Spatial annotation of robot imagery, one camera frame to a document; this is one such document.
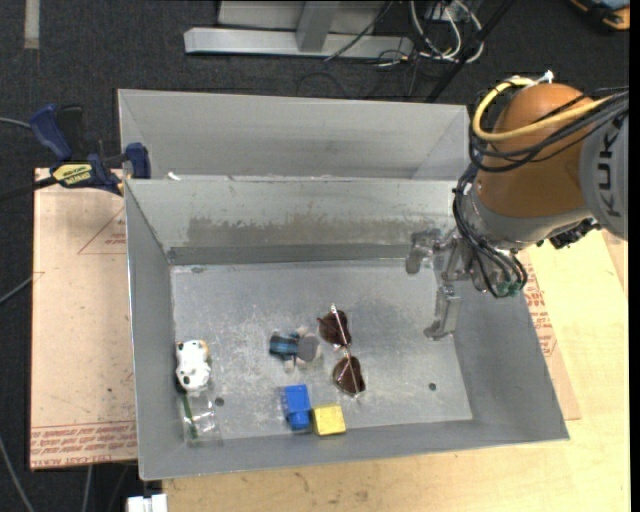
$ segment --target gray metal tray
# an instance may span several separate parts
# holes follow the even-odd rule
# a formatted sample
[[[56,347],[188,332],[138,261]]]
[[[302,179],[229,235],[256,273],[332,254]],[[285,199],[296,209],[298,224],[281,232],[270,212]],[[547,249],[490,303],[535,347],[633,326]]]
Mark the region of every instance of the gray metal tray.
[[[404,271],[410,235],[446,231],[450,181],[183,177],[125,190],[139,467],[144,479],[396,457],[564,439],[567,431],[522,296],[468,283],[455,336],[431,325],[435,276]],[[368,389],[342,395],[335,353],[286,374],[273,329],[331,303],[352,325]],[[222,442],[190,447],[176,408],[173,342],[210,342]],[[294,435],[280,386],[339,402],[346,434]]]

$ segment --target blue block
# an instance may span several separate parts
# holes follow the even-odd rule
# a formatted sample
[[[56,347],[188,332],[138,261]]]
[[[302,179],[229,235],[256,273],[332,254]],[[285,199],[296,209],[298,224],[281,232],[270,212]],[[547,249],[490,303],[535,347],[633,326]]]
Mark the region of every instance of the blue block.
[[[307,386],[297,384],[282,390],[282,409],[292,430],[304,430],[311,424],[311,402]]]

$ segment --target white toy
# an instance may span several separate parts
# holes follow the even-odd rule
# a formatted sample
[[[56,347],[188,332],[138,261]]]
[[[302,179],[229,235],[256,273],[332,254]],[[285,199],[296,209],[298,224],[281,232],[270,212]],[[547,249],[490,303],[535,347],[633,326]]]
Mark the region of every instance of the white toy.
[[[209,346],[203,340],[176,341],[176,377],[187,394],[198,395],[211,380]]]

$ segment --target bin floor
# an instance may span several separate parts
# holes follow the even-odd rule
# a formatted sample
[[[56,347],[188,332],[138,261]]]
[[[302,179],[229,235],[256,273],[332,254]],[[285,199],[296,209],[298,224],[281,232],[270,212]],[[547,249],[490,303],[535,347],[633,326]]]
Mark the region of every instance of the bin floor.
[[[209,343],[223,438],[290,432],[279,401],[290,384],[306,384],[312,406],[339,403],[348,429],[472,417],[453,339],[423,334],[434,318],[429,269],[407,275],[401,259],[176,266],[171,284],[176,336]],[[357,398],[332,382],[342,355],[332,345],[291,373],[269,354],[274,330],[315,332],[331,304],[347,314],[362,366]]]

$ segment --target cable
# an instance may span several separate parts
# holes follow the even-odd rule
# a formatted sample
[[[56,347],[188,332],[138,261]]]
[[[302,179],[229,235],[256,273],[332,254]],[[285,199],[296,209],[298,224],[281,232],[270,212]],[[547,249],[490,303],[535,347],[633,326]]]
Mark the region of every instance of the cable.
[[[514,4],[515,0],[503,0],[498,8],[494,11],[493,15],[481,30],[472,34],[471,41],[467,42],[462,48],[462,56],[457,59],[452,66],[443,74],[436,86],[433,88],[429,96],[427,96],[425,103],[435,103],[442,91],[453,80],[453,78],[460,72],[462,67],[467,63],[468,59],[472,57],[470,52],[473,50],[472,43],[484,43],[489,37],[489,34],[493,31],[496,25],[500,22],[502,17],[507,13],[509,8]]]
[[[360,32],[356,37],[353,38],[353,40],[343,46],[340,50],[338,50],[337,52],[335,52],[333,55],[330,55],[329,57],[327,57],[325,59],[325,62],[328,62],[330,60],[335,59],[336,57],[340,57],[340,55],[342,55],[343,53],[347,52],[348,50],[350,50],[351,48],[353,48],[355,46],[355,44],[360,41],[360,39],[362,39],[365,34],[371,30],[381,19],[382,17],[387,14],[387,11],[391,8],[391,5],[393,4],[393,2],[386,2],[385,5],[382,7],[382,9],[380,10],[380,12],[378,13],[378,15],[374,18],[374,20],[369,23],[363,30],[362,32]]]
[[[22,484],[18,479],[18,475],[16,475],[16,472],[13,469],[13,465],[11,464],[11,460],[9,459],[9,454],[7,453],[7,449],[5,448],[4,442],[2,441],[2,436],[0,436],[0,451],[2,451],[2,458],[4,459],[4,463],[6,464],[7,469],[9,470],[9,475],[11,475],[11,480],[13,480],[13,485],[18,491],[18,494],[20,494],[22,503],[24,504],[24,506],[27,508],[29,512],[35,512],[35,510],[33,509],[33,505],[31,505],[29,498],[27,498],[27,494],[24,492],[24,489],[22,488]]]
[[[13,290],[11,290],[9,293],[7,293],[6,295],[4,295],[2,298],[0,298],[0,304],[4,304],[6,301],[8,301],[11,297],[13,297],[16,293],[18,293],[20,290],[22,290],[25,286],[27,286],[31,281],[33,281],[33,276],[30,276],[28,279],[25,279],[24,281],[22,281],[18,286],[16,286]]]
[[[89,466],[87,470],[87,481],[84,484],[84,496],[82,498],[82,512],[87,512],[89,509],[89,491],[91,490],[91,478],[93,476],[93,465]]]
[[[12,124],[14,126],[19,126],[21,128],[26,128],[27,130],[31,130],[31,125],[29,123],[25,123],[24,121],[18,121],[17,119],[0,117],[0,123]]]
[[[467,246],[471,250],[472,259],[470,265],[474,261],[477,261],[482,279],[485,283],[485,291],[488,291],[496,298],[509,297],[516,290],[522,290],[527,283],[528,275],[522,265],[522,263],[515,257],[514,253],[509,255],[503,254],[497,249],[493,248],[488,241],[481,235],[475,233],[468,225],[464,215],[461,213],[462,205],[461,201],[465,196],[467,186],[470,185],[478,169],[473,165],[470,165],[464,174],[458,180],[456,188],[454,189],[455,197],[453,201],[453,217],[458,227],[460,236],[467,243]],[[505,291],[501,292],[491,283],[490,276],[487,273],[485,264],[482,258],[487,258],[494,265],[496,265],[504,275],[504,282],[507,284]]]
[[[511,139],[513,137],[518,137],[520,135],[528,135],[530,133],[533,133],[534,131],[541,130],[542,128],[546,128],[547,126],[550,126],[555,123],[571,120],[573,118],[581,116],[582,114],[586,114],[587,112],[595,110],[597,107],[602,105],[606,100],[611,98],[611,96],[608,96],[606,98],[596,100],[587,105],[582,105],[580,107],[576,107],[570,110],[564,110],[554,116],[547,117],[545,119],[542,119],[530,125],[523,126],[521,128],[516,128],[514,130],[509,130],[507,132],[491,133],[491,132],[486,132],[482,129],[482,127],[480,126],[480,121],[482,119],[482,116],[484,115],[487,107],[494,101],[494,99],[500,93],[502,93],[506,89],[509,89],[510,87],[526,87],[526,86],[531,86],[535,84],[536,82],[531,80],[530,78],[513,77],[509,81],[502,82],[498,84],[496,87],[492,88],[491,91],[489,91],[489,93],[480,102],[480,105],[478,106],[473,116],[473,120],[471,122],[473,132],[482,140],[485,140],[488,142],[500,142],[500,141]]]
[[[385,50],[381,52],[380,55],[378,55],[378,58],[375,61],[371,62],[371,64],[374,64],[376,68],[388,68],[388,67],[397,66],[402,62],[406,62],[409,59],[409,56],[406,53],[400,51],[400,47],[402,46],[403,39],[404,39],[404,36],[400,38],[400,43],[398,44],[397,50]],[[391,60],[391,62],[380,62],[381,60],[385,60],[384,56],[387,53],[393,53],[394,55],[398,55],[399,57],[394,57],[393,60]]]
[[[307,80],[308,78],[311,78],[312,76],[324,76],[326,78],[329,78],[338,87],[338,89],[340,89],[340,92],[345,98],[350,100],[354,99],[354,97],[347,92],[347,89],[342,84],[342,82],[340,82],[340,80],[338,80],[338,78],[334,74],[329,73],[328,71],[314,71],[312,73],[309,73],[303,76],[298,82],[298,87],[296,89],[296,96],[300,96],[300,89],[302,88],[302,84],[304,83],[305,80]]]
[[[107,505],[105,512],[111,512],[113,510],[113,507],[116,504],[116,500],[118,499],[118,492],[120,491],[120,487],[122,487],[122,483],[124,482],[124,477],[127,476],[127,472],[129,471],[130,467],[131,466],[129,465],[125,465],[124,469],[120,473],[120,476],[118,477],[118,481],[116,482],[116,486],[113,488],[113,493],[111,494],[111,498],[109,499],[109,504]]]
[[[471,157],[471,161],[473,164],[488,172],[505,172],[509,170],[516,169],[525,163],[528,162],[542,162],[544,160],[548,160],[553,156],[559,154],[562,151],[565,151],[569,147],[577,144],[591,133],[596,131],[598,128],[609,122],[611,119],[624,114],[624,112],[628,111],[628,103],[629,103],[629,93],[628,88],[617,88],[617,89],[609,89],[607,92],[611,92],[613,90],[618,90],[621,92],[615,92],[610,96],[607,96],[602,99],[602,103],[600,106],[594,110],[587,111],[580,116],[577,116],[575,119],[571,120],[568,123],[565,123],[563,126],[555,130],[553,133],[548,135],[545,139],[532,144],[530,146],[520,148],[517,150],[503,151],[496,148],[494,145],[489,145],[483,138],[479,137],[470,127],[469,129],[469,154]],[[590,97],[594,96],[594,93],[583,94],[579,98],[582,97]],[[574,113],[576,109],[567,110],[570,106],[576,103],[576,100],[579,101],[578,98],[567,102],[565,105],[562,105],[556,109],[554,109],[549,114],[543,116],[535,123],[532,123],[528,126],[533,126],[538,124],[541,120],[546,121],[547,119],[555,119],[557,120],[561,114]],[[553,153],[547,154],[542,158],[535,158],[543,149],[549,147],[554,144],[559,144],[563,140],[566,140],[570,135],[576,134],[577,132],[584,130],[585,128],[589,128],[585,133],[580,134],[579,137],[574,138],[574,140],[567,142],[559,148],[556,148]],[[485,165],[481,161],[481,156],[489,156],[496,157],[511,162],[510,164],[503,166],[488,166]]]
[[[475,28],[475,30],[477,32],[480,32],[482,30],[482,25],[481,25],[480,21],[475,16],[473,11],[471,9],[469,9],[469,7],[464,2],[461,2],[460,0],[455,0],[452,3],[454,5],[459,6],[460,8],[462,8],[465,11],[465,13],[467,14],[469,19],[471,20],[472,25],[473,25],[473,27]],[[413,25],[413,27],[416,29],[416,31],[420,35],[420,38],[422,39],[422,41],[427,45],[427,47],[431,50],[431,52],[433,52],[433,53],[429,53],[429,52],[421,51],[421,52],[418,52],[418,55],[420,57],[424,57],[424,58],[428,58],[428,59],[434,59],[434,60],[440,60],[440,61],[445,61],[445,62],[458,62],[459,59],[457,58],[457,56],[460,54],[460,52],[462,50],[462,36],[460,34],[460,31],[458,30],[458,26],[456,25],[455,21],[451,17],[451,13],[449,12],[449,9],[447,9],[446,7],[443,7],[441,5],[441,2],[438,2],[438,4],[436,6],[432,7],[432,9],[430,11],[430,14],[429,14],[429,21],[431,21],[433,19],[433,16],[434,16],[434,13],[435,13],[435,10],[436,10],[437,7],[440,7],[440,17],[441,18],[442,18],[442,16],[446,17],[447,23],[448,23],[449,27],[451,28],[451,31],[453,32],[453,35],[455,36],[456,47],[455,47],[454,50],[449,49],[449,50],[442,51],[442,50],[438,49],[436,47],[436,45],[433,44],[431,39],[429,39],[427,37],[427,35],[424,32],[424,29],[420,25],[420,22],[418,20],[418,15],[416,13],[415,1],[410,1],[409,2],[409,14],[410,14],[410,19],[411,19],[411,24]],[[465,64],[478,60],[478,58],[480,58],[480,56],[482,55],[483,51],[484,51],[484,41],[480,41],[480,45],[478,46],[478,49],[476,50],[476,52],[473,55],[469,56],[465,60]]]
[[[411,70],[410,67],[407,68],[407,70],[404,72],[404,76],[403,76],[404,98],[405,98],[405,100],[409,100],[411,98],[411,95],[413,94],[413,87],[415,85],[416,78],[418,76],[418,67],[419,67],[418,61],[416,60],[411,65],[413,66],[413,74],[411,76],[411,82],[409,83],[409,89],[407,89],[407,87],[406,87],[406,81],[407,81],[407,73]]]

